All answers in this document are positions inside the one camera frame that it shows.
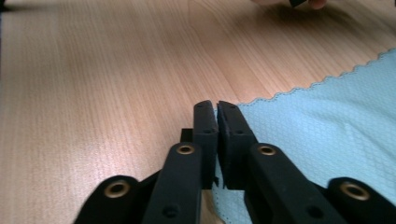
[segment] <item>light blue towel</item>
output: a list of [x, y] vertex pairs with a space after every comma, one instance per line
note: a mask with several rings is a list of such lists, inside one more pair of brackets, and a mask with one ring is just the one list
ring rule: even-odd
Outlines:
[[[332, 178], [353, 177], [396, 204], [395, 87], [393, 49], [309, 89], [239, 108], [258, 140], [280, 147], [309, 180], [327, 187]], [[213, 196], [226, 223], [251, 223], [242, 191], [220, 183]]]

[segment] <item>human hand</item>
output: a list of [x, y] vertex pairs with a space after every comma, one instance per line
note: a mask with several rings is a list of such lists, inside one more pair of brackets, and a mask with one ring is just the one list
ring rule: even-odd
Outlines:
[[[278, 3], [284, 0], [252, 0], [259, 5], [271, 5], [273, 3]], [[326, 5], [327, 0], [308, 0], [309, 6], [313, 9], [320, 9]]]

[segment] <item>scalloped edge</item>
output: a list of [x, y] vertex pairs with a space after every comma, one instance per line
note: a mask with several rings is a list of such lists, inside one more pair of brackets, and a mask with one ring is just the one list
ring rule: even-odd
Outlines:
[[312, 83], [311, 85], [309, 85], [309, 87], [307, 87], [307, 88], [303, 88], [303, 87], [294, 87], [294, 88], [292, 88], [290, 91], [280, 91], [280, 92], [277, 92], [277, 93], [275, 93], [274, 96], [271, 97], [271, 98], [257, 97], [257, 98], [253, 99], [252, 101], [250, 101], [250, 102], [248, 102], [248, 103], [239, 103], [239, 104], [237, 104], [237, 105], [238, 105], [238, 106], [252, 106], [252, 105], [255, 105], [255, 104], [257, 104], [258, 102], [262, 102], [262, 101], [267, 102], [267, 103], [270, 103], [270, 102], [276, 101], [279, 97], [283, 97], [283, 96], [287, 96], [287, 95], [292, 95], [292, 94], [294, 94], [295, 92], [298, 92], [298, 91], [312, 91], [312, 90], [315, 89], [316, 86], [324, 85], [324, 84], [326, 84], [327, 82], [329, 82], [329, 81], [331, 81], [331, 80], [334, 80], [334, 79], [344, 79], [344, 78], [346, 78], [346, 77], [349, 77], [349, 76], [352, 76], [352, 75], [356, 75], [356, 73], [359, 72], [359, 70], [364, 69], [364, 68], [366, 68], [366, 67], [368, 67], [368, 66], [375, 65], [376, 63], [380, 63], [380, 61], [381, 61], [385, 56], [387, 56], [388, 54], [391, 54], [391, 53], [396, 53], [396, 48], [394, 48], [394, 49], [389, 49], [388, 51], [385, 51], [385, 52], [380, 52], [380, 53], [378, 53], [376, 59], [373, 59], [373, 60], [371, 60], [371, 61], [368, 61], [366, 64], [357, 64], [357, 65], [355, 65], [355, 66], [352, 68], [351, 71], [349, 71], [349, 72], [343, 72], [343, 73], [341, 73], [338, 77], [332, 76], [332, 75], [328, 75], [328, 76], [326, 76], [325, 78], [323, 78], [321, 81], [313, 82], [313, 83]]

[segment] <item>brass ring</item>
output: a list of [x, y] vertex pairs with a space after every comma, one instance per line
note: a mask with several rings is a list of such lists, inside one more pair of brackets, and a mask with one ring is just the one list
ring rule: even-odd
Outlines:
[[177, 153], [182, 154], [182, 155], [190, 155], [195, 151], [194, 147], [190, 146], [180, 146], [177, 148]]
[[276, 154], [276, 150], [271, 147], [259, 147], [259, 151], [265, 156], [274, 156]]
[[343, 191], [347, 196], [359, 200], [359, 201], [366, 201], [370, 198], [370, 193], [367, 190], [361, 188], [359, 185], [344, 182], [340, 186], [341, 191]]
[[130, 188], [125, 180], [117, 180], [107, 186], [105, 195], [107, 198], [119, 198], [128, 193]]

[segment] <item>table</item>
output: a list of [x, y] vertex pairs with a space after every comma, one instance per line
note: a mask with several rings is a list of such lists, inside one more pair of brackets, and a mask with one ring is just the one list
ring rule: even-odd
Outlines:
[[[161, 169], [192, 106], [248, 103], [396, 47], [391, 0], [7, 0], [2, 223], [72, 223], [113, 175]], [[210, 191], [202, 223], [221, 223]]]

